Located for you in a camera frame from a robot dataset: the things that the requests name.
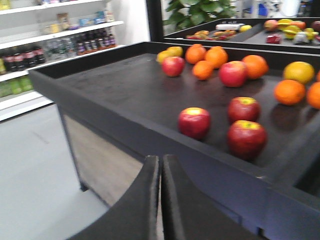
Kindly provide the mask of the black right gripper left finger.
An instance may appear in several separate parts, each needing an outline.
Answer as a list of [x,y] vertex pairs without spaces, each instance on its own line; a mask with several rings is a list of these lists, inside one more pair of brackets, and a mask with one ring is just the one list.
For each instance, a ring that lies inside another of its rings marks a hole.
[[147,156],[123,196],[71,240],[156,240],[160,160]]

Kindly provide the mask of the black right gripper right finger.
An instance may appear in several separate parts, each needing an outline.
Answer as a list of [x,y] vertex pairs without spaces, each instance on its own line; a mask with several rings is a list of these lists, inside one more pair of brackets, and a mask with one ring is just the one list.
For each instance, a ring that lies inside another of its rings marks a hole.
[[195,186],[174,155],[165,155],[162,161],[161,208],[166,240],[259,239],[220,211]]

